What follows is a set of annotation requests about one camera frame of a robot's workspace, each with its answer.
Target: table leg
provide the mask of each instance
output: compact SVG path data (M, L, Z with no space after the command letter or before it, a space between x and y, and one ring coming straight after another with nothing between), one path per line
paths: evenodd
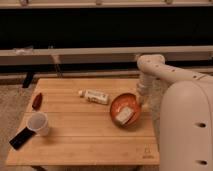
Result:
M46 171L46 169L44 169L41 166L31 166L33 169L35 169L36 171Z

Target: black phone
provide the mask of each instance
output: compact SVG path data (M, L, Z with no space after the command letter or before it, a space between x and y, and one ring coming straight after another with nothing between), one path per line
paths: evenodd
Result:
M33 135L34 131L29 130L25 127L21 132L19 132L12 140L10 140L10 145L18 150L25 142L27 142Z

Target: paper cup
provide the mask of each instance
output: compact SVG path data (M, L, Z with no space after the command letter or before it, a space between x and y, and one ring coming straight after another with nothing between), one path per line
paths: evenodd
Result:
M41 136L46 136L50 130L47 115L40 112L34 113L27 120L27 128Z

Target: wood grain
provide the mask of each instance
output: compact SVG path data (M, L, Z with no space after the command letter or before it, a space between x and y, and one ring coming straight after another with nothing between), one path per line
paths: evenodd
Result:
M42 92L40 110L47 113L51 132L36 135L19 151L10 150L7 165L156 165L159 153L149 108L142 109L132 127L115 126L110 105L89 103L79 89L96 89L111 100L125 92L136 93L138 79L41 79L32 94L19 130L33 113L32 101Z

